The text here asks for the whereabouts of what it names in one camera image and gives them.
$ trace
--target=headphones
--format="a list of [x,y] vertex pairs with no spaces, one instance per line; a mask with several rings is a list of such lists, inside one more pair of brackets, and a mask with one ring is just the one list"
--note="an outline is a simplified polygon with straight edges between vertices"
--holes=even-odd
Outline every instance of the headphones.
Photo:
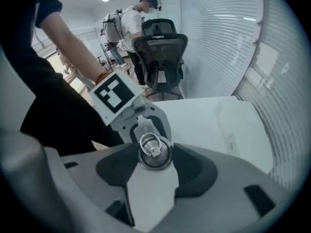
[[158,10],[158,11],[161,11],[161,9],[162,9],[162,2],[161,2],[161,0],[158,0],[158,7],[156,7],[155,9]]

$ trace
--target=chair backrest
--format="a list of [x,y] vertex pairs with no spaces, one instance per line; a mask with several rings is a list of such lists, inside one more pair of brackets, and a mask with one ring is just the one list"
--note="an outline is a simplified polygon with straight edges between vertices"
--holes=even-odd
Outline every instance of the chair backrest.
[[[133,48],[143,64],[146,84],[153,90],[172,89],[180,82],[179,64],[188,38],[184,34],[168,33],[159,36],[147,35],[132,41]],[[165,82],[158,85],[164,72]]]
[[143,35],[162,35],[164,33],[176,33],[172,20],[152,19],[143,22],[141,25]]

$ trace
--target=floor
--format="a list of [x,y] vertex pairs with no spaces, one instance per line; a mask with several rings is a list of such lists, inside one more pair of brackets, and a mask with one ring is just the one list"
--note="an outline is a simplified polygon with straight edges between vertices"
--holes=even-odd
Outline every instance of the floor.
[[[123,59],[127,63],[127,66],[128,66],[128,68],[125,68],[123,70],[124,73],[127,74],[127,70],[129,70],[130,71],[130,78],[132,80],[134,80],[135,83],[138,84],[138,80],[137,80],[136,74],[134,72],[134,66],[133,66],[133,63],[132,63],[131,59],[129,57],[124,57]],[[116,64],[113,64],[112,68],[113,68],[113,70],[115,70],[116,69]],[[147,89],[143,89],[143,90],[144,90],[143,91],[143,96],[147,96],[148,94],[151,94],[153,92],[153,90],[151,88],[147,88]],[[175,92],[177,94],[180,94],[180,90],[178,89],[178,87],[174,88],[173,92]],[[86,101],[88,101],[89,104],[91,104],[93,106],[92,99],[91,99],[91,97],[88,94],[86,89],[83,90],[83,92],[81,93],[81,96]],[[167,94],[167,93],[164,95],[164,100],[165,101],[176,100],[176,99],[177,99],[177,96],[175,96],[175,95],[171,95],[171,94]],[[161,94],[152,95],[152,96],[149,97],[149,100],[152,101],[152,102],[162,101],[162,95]]]

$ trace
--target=black shirt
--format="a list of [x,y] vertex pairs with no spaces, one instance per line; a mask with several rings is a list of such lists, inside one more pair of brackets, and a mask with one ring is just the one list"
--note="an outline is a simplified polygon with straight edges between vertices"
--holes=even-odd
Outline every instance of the black shirt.
[[[32,48],[35,0],[1,0],[5,22],[1,22],[0,40],[4,53],[14,70],[36,94],[42,88],[62,82],[51,64],[40,58]],[[40,3],[36,27],[51,13],[60,12],[58,0],[43,0]]]

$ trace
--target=wall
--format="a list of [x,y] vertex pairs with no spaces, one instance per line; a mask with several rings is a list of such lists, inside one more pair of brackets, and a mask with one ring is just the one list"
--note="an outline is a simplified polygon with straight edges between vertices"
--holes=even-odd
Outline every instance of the wall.
[[[94,27],[92,14],[88,10],[75,10],[63,7],[61,16],[71,31]],[[36,28],[39,39],[46,40],[48,37],[43,30]],[[33,37],[33,45],[38,43],[36,37]]]
[[[86,45],[94,57],[98,57],[100,55],[104,56],[104,52],[100,46],[100,42],[94,29],[93,16],[89,10],[77,10],[63,7],[61,16],[66,22],[68,28]],[[56,46],[53,42],[51,42],[51,40],[48,39],[46,34],[41,29],[37,28],[36,33],[40,41],[42,41],[47,47],[46,49],[43,49],[36,37],[33,36],[32,46],[39,56],[45,58],[55,52]]]
[[136,5],[139,0],[111,0],[93,10],[93,18],[97,29],[103,28],[104,17],[117,9],[126,9],[131,5]]
[[311,156],[311,46],[284,0],[264,0],[259,44],[234,95],[250,101],[265,124],[274,155],[271,177],[296,191]]
[[180,0],[186,98],[229,96],[242,80],[261,29],[262,0]]
[[159,18],[170,19],[174,22],[177,33],[181,33],[181,6],[180,0],[161,0],[162,10]]

